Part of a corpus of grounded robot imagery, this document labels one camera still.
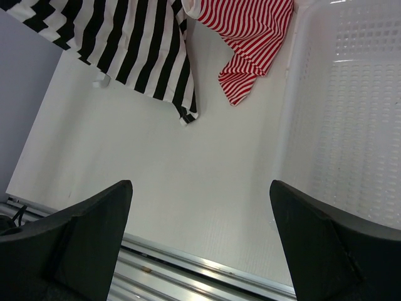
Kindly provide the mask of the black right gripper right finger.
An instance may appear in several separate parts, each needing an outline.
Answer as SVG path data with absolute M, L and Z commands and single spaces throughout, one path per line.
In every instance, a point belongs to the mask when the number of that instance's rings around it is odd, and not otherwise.
M 400 230 L 283 181 L 269 196 L 298 300 L 400 300 Z

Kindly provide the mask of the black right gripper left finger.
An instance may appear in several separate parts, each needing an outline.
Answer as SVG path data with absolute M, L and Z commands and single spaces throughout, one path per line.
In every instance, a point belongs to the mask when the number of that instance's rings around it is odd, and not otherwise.
M 1 215 L 1 300 L 106 300 L 132 194 L 122 180 L 36 221 Z

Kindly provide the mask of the black white striped tank top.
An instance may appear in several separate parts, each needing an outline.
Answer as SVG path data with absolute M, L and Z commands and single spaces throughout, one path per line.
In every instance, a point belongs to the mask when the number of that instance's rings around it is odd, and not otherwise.
M 145 96 L 198 118 L 181 1 L 2 1 L 1 9 L 62 50 Z

